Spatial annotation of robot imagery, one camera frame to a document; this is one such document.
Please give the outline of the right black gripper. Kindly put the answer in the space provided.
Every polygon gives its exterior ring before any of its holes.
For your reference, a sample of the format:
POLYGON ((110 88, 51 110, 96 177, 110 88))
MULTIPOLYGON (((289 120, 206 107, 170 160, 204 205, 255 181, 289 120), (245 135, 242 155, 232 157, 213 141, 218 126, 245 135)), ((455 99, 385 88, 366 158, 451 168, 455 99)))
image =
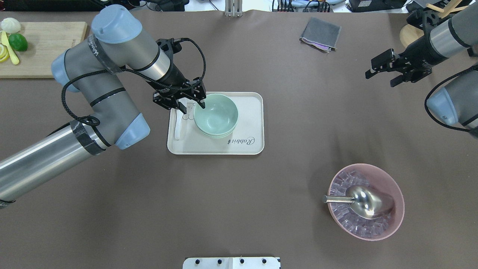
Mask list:
POLYGON ((370 79, 381 72, 400 72, 401 75, 390 81, 391 87, 404 82, 416 83, 432 73, 432 67, 444 61, 444 56, 435 51, 428 36, 422 36, 412 42, 404 52, 397 54, 390 48, 372 58, 370 69, 365 72, 365 78, 370 79), (398 68, 398 64, 411 68, 398 68))

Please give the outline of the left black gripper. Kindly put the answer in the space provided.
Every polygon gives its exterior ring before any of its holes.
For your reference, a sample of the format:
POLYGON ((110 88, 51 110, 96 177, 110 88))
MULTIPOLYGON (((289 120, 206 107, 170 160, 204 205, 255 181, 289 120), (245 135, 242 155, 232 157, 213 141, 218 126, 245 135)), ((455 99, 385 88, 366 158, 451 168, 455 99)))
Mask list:
MULTIPOLYGON (((167 86, 188 86, 188 80, 174 64, 169 67, 169 70, 165 71, 165 66, 163 64, 155 63, 148 68, 148 77, 167 86)), ((169 90, 164 86, 152 82, 149 82, 149 85, 155 90, 153 94, 153 102, 165 109, 178 109, 183 114, 186 114, 187 107, 181 103, 181 98, 193 99, 202 109, 205 109, 205 99, 207 95, 202 78, 195 78, 191 81, 191 91, 187 90, 185 92, 169 90)))

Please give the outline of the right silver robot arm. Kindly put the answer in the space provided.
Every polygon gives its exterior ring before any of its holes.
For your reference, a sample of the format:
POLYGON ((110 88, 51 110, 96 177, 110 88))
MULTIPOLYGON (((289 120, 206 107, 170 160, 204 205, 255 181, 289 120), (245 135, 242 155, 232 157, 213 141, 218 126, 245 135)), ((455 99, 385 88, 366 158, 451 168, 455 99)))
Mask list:
MULTIPOLYGON (((421 26, 424 35, 405 51, 397 54, 391 48, 373 58, 366 79, 396 71, 400 75, 391 80, 391 87, 403 82, 415 83, 430 75, 432 67, 477 45, 477 3, 446 20, 426 11, 421 26)), ((477 99, 477 64, 474 64, 438 83, 426 96, 424 107, 437 124, 477 137, 477 99)))

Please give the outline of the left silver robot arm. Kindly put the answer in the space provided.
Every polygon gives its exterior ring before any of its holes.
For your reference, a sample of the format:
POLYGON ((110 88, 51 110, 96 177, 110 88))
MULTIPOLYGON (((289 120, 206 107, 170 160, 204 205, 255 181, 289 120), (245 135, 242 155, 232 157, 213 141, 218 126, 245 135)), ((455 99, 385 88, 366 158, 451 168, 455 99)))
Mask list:
POLYGON ((61 85, 60 102, 70 121, 45 138, 1 161, 1 207, 99 155, 112 145, 126 149, 146 138, 150 126, 133 102, 120 73, 137 75, 153 89, 153 102, 186 113, 187 98, 204 107, 202 72, 187 79, 174 63, 191 38, 154 39, 126 7, 114 4, 92 20, 91 34, 52 63, 61 85))

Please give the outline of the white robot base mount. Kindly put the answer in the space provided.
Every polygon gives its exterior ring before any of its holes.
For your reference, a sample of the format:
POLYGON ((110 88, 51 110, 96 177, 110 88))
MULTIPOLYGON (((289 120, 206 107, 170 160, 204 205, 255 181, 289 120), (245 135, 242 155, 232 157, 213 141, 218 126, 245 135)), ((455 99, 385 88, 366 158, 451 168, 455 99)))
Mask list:
POLYGON ((190 257, 183 269, 280 269, 279 257, 190 257))

